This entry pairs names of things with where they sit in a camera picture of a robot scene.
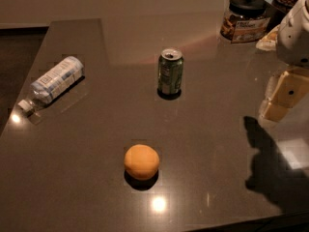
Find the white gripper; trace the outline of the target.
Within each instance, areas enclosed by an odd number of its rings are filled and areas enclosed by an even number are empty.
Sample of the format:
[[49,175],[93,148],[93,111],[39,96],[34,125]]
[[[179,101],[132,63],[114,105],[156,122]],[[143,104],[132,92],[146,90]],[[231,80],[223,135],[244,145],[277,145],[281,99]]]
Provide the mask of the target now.
[[[309,67],[309,0],[298,0],[282,19],[276,44],[277,57],[288,65]],[[281,121],[309,93],[309,70],[276,71],[269,79],[259,114]]]

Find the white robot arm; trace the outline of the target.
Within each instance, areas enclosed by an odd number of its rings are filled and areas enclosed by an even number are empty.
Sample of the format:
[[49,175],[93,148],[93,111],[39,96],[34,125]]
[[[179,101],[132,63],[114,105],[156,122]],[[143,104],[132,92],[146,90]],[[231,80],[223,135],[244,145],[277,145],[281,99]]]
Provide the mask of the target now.
[[309,0],[298,0],[256,47],[275,50],[287,65],[269,79],[259,111],[263,119],[279,122],[309,92]]

